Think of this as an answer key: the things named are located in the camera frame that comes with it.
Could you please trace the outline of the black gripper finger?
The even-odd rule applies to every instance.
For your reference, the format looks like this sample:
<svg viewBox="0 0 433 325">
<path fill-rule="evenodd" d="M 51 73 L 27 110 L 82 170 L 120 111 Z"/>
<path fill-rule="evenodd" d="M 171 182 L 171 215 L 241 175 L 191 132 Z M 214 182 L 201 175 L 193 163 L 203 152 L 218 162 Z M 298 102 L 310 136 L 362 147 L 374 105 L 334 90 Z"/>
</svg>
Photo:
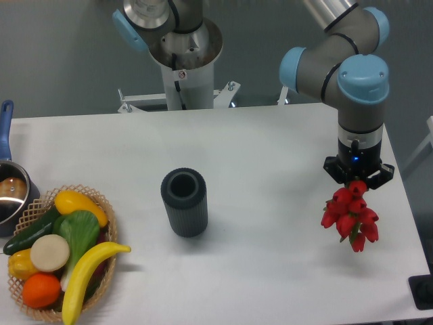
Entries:
<svg viewBox="0 0 433 325">
<path fill-rule="evenodd" d="M 323 169 L 336 183 L 347 183 L 348 173 L 345 166 L 340 162 L 340 159 L 337 156 L 327 156 L 323 164 Z"/>
<path fill-rule="evenodd" d="M 378 169 L 365 179 L 369 190 L 376 190 L 388 183 L 394 177 L 395 167 L 393 165 L 380 163 Z"/>
</svg>

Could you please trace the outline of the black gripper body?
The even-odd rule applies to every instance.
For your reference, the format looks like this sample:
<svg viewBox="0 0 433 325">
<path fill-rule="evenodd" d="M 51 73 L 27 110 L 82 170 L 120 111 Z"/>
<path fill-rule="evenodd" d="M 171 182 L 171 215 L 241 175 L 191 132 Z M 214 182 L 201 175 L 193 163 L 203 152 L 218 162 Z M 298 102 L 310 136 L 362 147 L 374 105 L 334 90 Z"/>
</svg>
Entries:
<svg viewBox="0 0 433 325">
<path fill-rule="evenodd" d="M 353 177 L 367 177 L 380 168 L 383 125 L 367 133 L 338 126 L 338 159 Z"/>
</svg>

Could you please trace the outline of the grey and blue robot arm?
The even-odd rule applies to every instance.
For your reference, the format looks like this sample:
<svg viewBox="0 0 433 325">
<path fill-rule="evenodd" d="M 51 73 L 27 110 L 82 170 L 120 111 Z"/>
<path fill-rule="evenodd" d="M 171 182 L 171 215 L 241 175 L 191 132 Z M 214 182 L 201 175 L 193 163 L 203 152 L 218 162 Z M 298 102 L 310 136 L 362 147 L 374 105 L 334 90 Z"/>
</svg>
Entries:
<svg viewBox="0 0 433 325">
<path fill-rule="evenodd" d="M 306 1 L 326 34 L 314 49 L 295 47 L 283 57 L 279 79 L 289 90 L 338 111 L 338 153 L 324 169 L 340 184 L 355 180 L 376 189 L 394 167 L 380 157 L 388 66 L 375 55 L 387 39 L 383 12 L 356 1 Z M 124 1 L 112 15 L 120 36 L 136 51 L 147 51 L 161 68 L 169 110 L 224 107 L 214 95 L 214 62 L 223 40 L 203 15 L 201 1 Z"/>
</svg>

